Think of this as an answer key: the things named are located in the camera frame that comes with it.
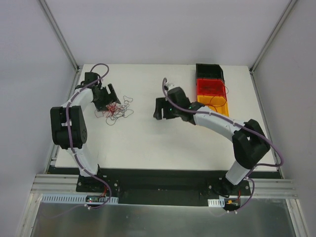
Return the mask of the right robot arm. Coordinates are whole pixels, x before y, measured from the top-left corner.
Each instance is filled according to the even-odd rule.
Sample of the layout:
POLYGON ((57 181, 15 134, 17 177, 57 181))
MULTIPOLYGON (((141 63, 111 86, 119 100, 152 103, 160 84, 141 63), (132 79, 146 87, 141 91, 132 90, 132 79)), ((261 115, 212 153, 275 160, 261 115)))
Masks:
POLYGON ((240 189, 240 182, 271 149, 260 124, 253 119, 233 120, 200 102, 191 102, 179 86, 164 84, 162 92, 164 96, 156 99, 155 119, 180 118, 192 125, 208 128, 232 143, 235 161, 220 181, 220 186, 226 194, 235 194, 240 189))

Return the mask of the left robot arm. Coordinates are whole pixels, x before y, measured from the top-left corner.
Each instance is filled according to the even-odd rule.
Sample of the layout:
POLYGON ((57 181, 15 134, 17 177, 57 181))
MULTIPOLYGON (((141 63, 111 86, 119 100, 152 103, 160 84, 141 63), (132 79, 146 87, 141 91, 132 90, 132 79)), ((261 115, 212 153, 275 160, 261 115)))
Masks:
POLYGON ((76 86, 71 98, 59 107, 50 109, 52 140, 67 151, 79 168, 81 176, 89 177, 87 186, 93 192, 104 188, 104 179, 97 175, 99 165, 87 147, 88 131, 83 111, 93 104, 98 112, 105 112, 112 103, 120 104, 112 84, 102 86, 98 73, 87 72, 76 86))

